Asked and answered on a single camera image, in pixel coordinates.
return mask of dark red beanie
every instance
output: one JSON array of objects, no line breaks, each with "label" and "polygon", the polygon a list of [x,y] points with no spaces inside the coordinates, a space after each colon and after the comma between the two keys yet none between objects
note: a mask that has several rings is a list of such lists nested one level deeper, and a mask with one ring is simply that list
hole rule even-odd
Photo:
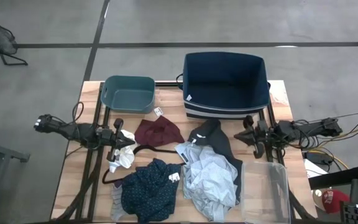
[{"label": "dark red beanie", "polygon": [[349,196],[340,190],[326,190],[322,196],[323,206],[326,213],[336,213],[341,209],[341,202],[348,202]]},{"label": "dark red beanie", "polygon": [[160,116],[156,121],[143,119],[135,132],[135,140],[138,144],[153,147],[163,146],[172,142],[185,142],[179,128],[163,116]]}]

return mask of light blue shirt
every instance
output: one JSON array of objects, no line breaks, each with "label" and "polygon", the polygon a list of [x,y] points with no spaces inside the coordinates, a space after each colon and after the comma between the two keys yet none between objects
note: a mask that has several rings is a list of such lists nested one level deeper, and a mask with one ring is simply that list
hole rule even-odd
[{"label": "light blue shirt", "polygon": [[237,169],[211,146],[197,146],[190,142],[179,144],[175,150],[186,165],[183,166],[183,193],[209,221],[224,222],[227,211],[236,205],[233,184]]}]

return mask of teal plastic bin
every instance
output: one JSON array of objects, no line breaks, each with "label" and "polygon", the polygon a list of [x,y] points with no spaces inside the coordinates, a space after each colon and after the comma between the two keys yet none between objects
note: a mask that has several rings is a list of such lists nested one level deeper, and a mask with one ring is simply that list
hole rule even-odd
[{"label": "teal plastic bin", "polygon": [[116,112],[147,114],[154,108],[154,90],[150,77],[114,75],[104,82],[101,101]]}]

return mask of bin handle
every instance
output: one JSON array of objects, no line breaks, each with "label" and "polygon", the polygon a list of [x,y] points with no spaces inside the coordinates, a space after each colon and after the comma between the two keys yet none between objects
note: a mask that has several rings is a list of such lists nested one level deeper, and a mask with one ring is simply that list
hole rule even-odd
[{"label": "bin handle", "polygon": [[177,76],[177,85],[178,85],[179,89],[183,90],[183,84],[178,83],[178,78],[181,77],[181,76],[183,76],[183,74],[180,74],[180,75]]}]

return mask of floor line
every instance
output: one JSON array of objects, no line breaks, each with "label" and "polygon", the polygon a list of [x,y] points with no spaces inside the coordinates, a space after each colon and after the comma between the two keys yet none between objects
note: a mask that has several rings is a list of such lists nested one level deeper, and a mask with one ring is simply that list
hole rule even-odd
[{"label": "floor line", "polygon": [[104,0],[102,11],[100,13],[98,28],[96,29],[96,33],[93,39],[91,53],[89,54],[88,63],[86,64],[83,81],[89,81],[91,78],[92,68],[96,57],[96,52],[98,51],[98,44],[100,41],[100,37],[102,35],[103,25],[104,25],[104,21],[106,20],[109,4],[110,4],[110,0]]},{"label": "floor line", "polygon": [[[100,40],[101,30],[95,36]],[[156,43],[78,43],[15,44],[19,49],[152,49],[152,48],[220,48],[220,47],[358,47],[358,42],[156,42]]]}]

